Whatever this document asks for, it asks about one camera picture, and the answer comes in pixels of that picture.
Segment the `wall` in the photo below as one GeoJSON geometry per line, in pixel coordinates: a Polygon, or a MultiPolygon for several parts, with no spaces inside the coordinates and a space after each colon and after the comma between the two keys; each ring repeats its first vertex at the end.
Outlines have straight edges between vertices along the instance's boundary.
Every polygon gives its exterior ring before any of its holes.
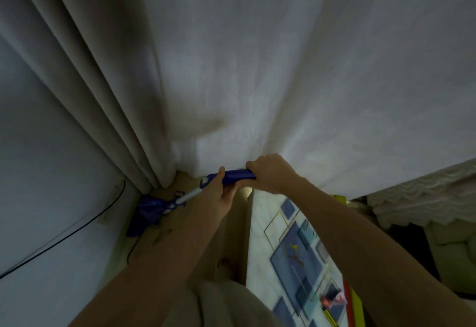
{"type": "MultiPolygon", "coordinates": [[[[121,178],[0,38],[0,273],[96,215],[121,178]]],[[[94,295],[137,193],[128,183],[106,223],[1,280],[0,326],[66,326],[94,295]]]]}

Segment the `mop handle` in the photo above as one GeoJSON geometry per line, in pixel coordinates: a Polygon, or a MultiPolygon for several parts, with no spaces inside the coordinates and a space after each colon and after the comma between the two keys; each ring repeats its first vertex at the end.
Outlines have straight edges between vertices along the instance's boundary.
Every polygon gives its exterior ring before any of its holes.
{"type": "MultiPolygon", "coordinates": [[[[200,189],[205,188],[210,182],[215,178],[217,174],[208,174],[200,182],[200,189]]],[[[235,184],[238,180],[241,179],[256,179],[256,175],[249,169],[238,169],[238,170],[228,170],[225,172],[223,177],[222,184],[224,186],[235,184]]]]}

